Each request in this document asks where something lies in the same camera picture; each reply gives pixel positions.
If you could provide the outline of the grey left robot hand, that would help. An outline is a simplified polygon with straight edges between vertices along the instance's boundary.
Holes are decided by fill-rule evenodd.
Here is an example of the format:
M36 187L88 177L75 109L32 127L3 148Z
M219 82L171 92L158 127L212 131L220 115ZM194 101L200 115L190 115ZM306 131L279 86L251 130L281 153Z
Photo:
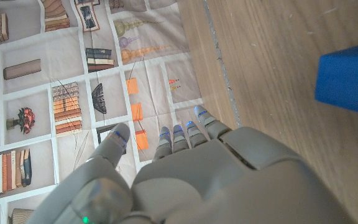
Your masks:
M115 125L30 223L352 223L312 168L253 128L202 106L197 122L160 130L154 158L128 184L117 165L130 137Z

